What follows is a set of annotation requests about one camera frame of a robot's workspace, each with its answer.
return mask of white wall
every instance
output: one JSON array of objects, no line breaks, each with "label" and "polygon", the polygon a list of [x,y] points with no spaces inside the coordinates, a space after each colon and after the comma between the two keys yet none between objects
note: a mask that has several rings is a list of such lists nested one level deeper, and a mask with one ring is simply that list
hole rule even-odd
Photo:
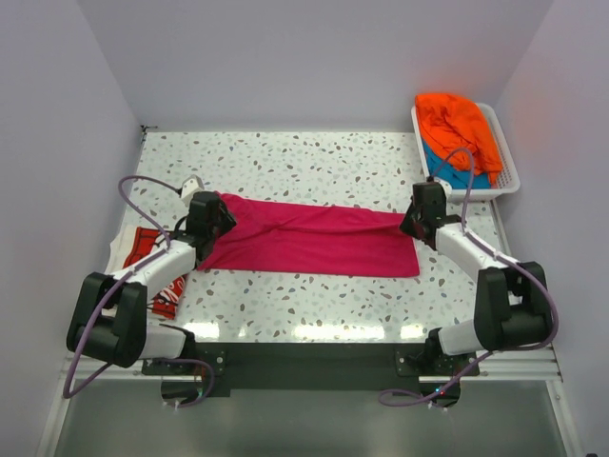
[{"label": "white wall", "polygon": [[510,245],[543,263],[556,350],[588,452],[609,455],[609,3],[555,0],[497,112],[521,191],[501,201]]},{"label": "white wall", "polygon": [[79,0],[163,129],[411,127],[417,92],[495,104],[552,0]]},{"label": "white wall", "polygon": [[73,0],[3,0],[0,62],[0,454],[28,456],[139,129]]}]

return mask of orange cloth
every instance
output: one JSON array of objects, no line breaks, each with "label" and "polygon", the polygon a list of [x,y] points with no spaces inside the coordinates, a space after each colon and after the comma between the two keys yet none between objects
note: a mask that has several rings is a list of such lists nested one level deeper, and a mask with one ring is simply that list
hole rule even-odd
[{"label": "orange cloth", "polygon": [[[423,140],[434,153],[445,159],[456,148],[468,148],[474,155],[475,173],[487,173],[495,184],[503,169],[495,139],[480,108],[466,98],[450,93],[423,93],[415,99],[419,129]],[[448,162],[455,169],[470,169],[463,151]]]}]

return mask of pile of clothes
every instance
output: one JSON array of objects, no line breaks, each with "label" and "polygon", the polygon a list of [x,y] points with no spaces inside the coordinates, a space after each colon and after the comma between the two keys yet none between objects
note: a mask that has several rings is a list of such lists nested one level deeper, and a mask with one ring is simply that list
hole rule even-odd
[{"label": "pile of clothes", "polygon": [[[422,145],[429,173],[457,148],[468,148],[474,156],[473,189],[490,189],[503,170],[497,145],[480,108],[470,100],[450,93],[424,93],[415,100]],[[437,176],[453,189],[466,189],[471,164],[466,152],[455,153]]]}]

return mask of red cloth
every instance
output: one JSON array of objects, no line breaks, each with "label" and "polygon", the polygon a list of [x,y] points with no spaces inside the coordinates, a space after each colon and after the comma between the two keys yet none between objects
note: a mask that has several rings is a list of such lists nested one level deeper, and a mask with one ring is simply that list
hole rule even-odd
[{"label": "red cloth", "polygon": [[403,215],[313,207],[223,194],[237,226],[218,239],[203,268],[406,278],[419,274]]}]

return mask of gray floor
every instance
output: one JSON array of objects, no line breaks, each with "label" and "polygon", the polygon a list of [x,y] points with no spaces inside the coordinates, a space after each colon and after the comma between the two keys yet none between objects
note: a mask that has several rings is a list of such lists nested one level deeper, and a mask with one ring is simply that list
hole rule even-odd
[{"label": "gray floor", "polygon": [[156,381],[99,381],[69,406],[58,456],[564,456],[545,383],[469,383],[459,404],[373,392],[233,392],[163,407]]}]

